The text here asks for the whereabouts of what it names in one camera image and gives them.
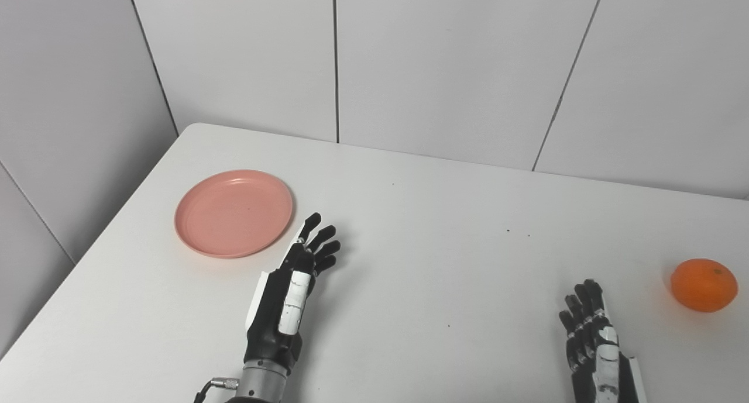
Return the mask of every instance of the black cable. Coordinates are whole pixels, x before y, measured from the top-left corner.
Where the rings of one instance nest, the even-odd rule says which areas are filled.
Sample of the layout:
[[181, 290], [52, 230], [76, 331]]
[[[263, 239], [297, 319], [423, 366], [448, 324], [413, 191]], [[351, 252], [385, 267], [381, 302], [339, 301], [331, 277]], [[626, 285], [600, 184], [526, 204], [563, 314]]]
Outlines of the black cable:
[[205, 396], [208, 395], [208, 390], [211, 389], [211, 385], [210, 381], [205, 383], [203, 390], [200, 390], [198, 394], [195, 394], [195, 400], [193, 400], [193, 403], [203, 403]]

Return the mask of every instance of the wall seam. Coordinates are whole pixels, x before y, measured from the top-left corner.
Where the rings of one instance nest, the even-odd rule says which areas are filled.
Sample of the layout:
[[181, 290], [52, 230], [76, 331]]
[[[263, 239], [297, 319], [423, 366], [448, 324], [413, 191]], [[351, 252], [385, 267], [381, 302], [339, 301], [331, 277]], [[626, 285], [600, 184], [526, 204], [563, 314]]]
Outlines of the wall seam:
[[24, 200], [26, 200], [26, 203], [29, 204], [29, 207], [32, 208], [32, 211], [34, 211], [34, 214], [39, 218], [39, 221], [42, 222], [42, 225], [44, 225], [44, 228], [47, 230], [47, 232], [49, 232], [49, 235], [54, 239], [54, 242], [57, 243], [57, 246], [59, 246], [63, 254], [65, 254], [70, 264], [73, 267], [75, 267], [75, 260], [73, 260], [73, 257], [71, 257], [70, 254], [67, 252], [67, 249], [65, 249], [65, 247], [62, 246], [62, 243], [60, 243], [59, 239], [57, 239], [56, 235], [54, 235], [54, 232], [51, 231], [51, 228], [49, 228], [49, 225], [46, 224], [42, 215], [39, 213], [39, 211], [37, 211], [37, 208], [35, 208], [35, 206], [32, 204], [32, 201], [29, 200], [29, 196], [26, 195], [24, 190], [21, 188], [21, 185], [19, 185], [18, 182], [16, 182], [16, 179], [11, 175], [11, 172], [8, 171], [8, 168], [5, 167], [2, 161], [0, 161], [0, 168], [2, 168], [2, 170], [8, 175], [8, 178], [11, 179], [11, 182], [13, 183], [13, 185], [15, 185], [18, 192], [21, 193], [21, 196], [23, 197]]
[[551, 132], [551, 126], [554, 125], [554, 121], [556, 120], [556, 114], [559, 113], [559, 108], [562, 106], [564, 93], [567, 91], [569, 80], [570, 78], [572, 78], [572, 73], [575, 70], [575, 65], [577, 65], [578, 63], [580, 52], [583, 50], [583, 44], [585, 44], [586, 38], [588, 38], [588, 32], [590, 32], [590, 27], [593, 24], [593, 19], [596, 17], [596, 12], [599, 10], [600, 3], [601, 0], [596, 0], [596, 5], [593, 7], [593, 12], [590, 14], [588, 26], [585, 27], [585, 32], [583, 32], [583, 38], [580, 40], [580, 46], [578, 46], [578, 51], [575, 53], [575, 59], [572, 60], [572, 66], [569, 69], [569, 73], [567, 73], [567, 80], [565, 80], [564, 86], [562, 87], [562, 93], [559, 95], [559, 100], [557, 100], [556, 102], [556, 107], [554, 108], [554, 112], [551, 115], [551, 121], [549, 121], [549, 125], [546, 127], [544, 139], [541, 140], [541, 147], [538, 148], [538, 153], [535, 155], [535, 161], [533, 161], [533, 167], [530, 169], [531, 171], [535, 171], [535, 167], [538, 165], [538, 160], [541, 158], [541, 152], [543, 152], [544, 146], [546, 145], [546, 140], [548, 139], [549, 133]]

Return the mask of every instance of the robotic hand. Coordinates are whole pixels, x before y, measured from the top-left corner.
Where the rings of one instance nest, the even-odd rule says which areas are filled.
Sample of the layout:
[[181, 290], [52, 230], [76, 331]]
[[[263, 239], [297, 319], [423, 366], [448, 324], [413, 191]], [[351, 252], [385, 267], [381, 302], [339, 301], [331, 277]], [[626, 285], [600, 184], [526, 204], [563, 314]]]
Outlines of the robotic hand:
[[299, 324], [305, 302], [315, 288], [316, 277], [334, 266], [334, 253], [341, 248], [337, 240], [323, 245], [335, 235], [332, 225], [307, 241], [320, 221], [318, 213], [308, 217], [280, 267], [272, 273], [260, 273], [247, 314], [242, 378], [215, 377], [195, 396], [195, 403], [203, 401], [211, 387], [236, 390], [227, 403], [281, 401], [286, 379], [302, 349]]
[[577, 403], [647, 403], [636, 358], [619, 350], [601, 286], [588, 278], [565, 297], [559, 313], [567, 329], [567, 362]]

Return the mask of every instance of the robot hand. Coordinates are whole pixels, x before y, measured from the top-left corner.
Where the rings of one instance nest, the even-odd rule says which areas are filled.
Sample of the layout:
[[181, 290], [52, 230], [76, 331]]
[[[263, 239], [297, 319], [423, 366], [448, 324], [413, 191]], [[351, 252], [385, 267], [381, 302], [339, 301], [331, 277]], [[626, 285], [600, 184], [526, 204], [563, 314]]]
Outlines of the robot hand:
[[310, 241], [310, 233], [321, 221], [314, 213], [300, 228], [289, 246], [280, 267], [262, 273], [247, 315], [247, 350], [244, 353], [242, 378], [228, 387], [218, 378], [217, 387], [235, 388], [236, 397], [228, 403], [278, 403], [283, 396], [286, 378], [299, 360], [302, 337], [299, 323], [307, 297], [316, 277], [335, 264], [334, 253], [341, 248], [334, 240], [330, 225], [319, 230]]
[[637, 359], [619, 350], [604, 307], [603, 291], [588, 278], [565, 297], [559, 313], [567, 329], [567, 362], [577, 403], [647, 403]]

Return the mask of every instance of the cable connector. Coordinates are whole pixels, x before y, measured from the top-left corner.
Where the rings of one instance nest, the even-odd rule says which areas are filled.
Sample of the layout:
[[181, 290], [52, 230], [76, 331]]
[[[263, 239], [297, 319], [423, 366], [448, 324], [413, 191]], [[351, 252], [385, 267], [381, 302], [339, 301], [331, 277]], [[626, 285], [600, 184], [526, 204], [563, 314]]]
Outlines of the cable connector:
[[203, 390], [200, 390], [198, 394], [195, 394], [195, 400], [193, 400], [193, 403], [203, 403], [203, 401], [205, 400], [205, 396], [208, 394], [208, 390], [211, 389], [211, 387], [236, 390], [239, 388], [239, 379], [228, 377], [213, 377], [211, 381], [207, 382], [203, 386]]
[[213, 377], [211, 379], [211, 386], [217, 388], [223, 388], [227, 390], [236, 390], [239, 388], [238, 378], [227, 378], [227, 377]]

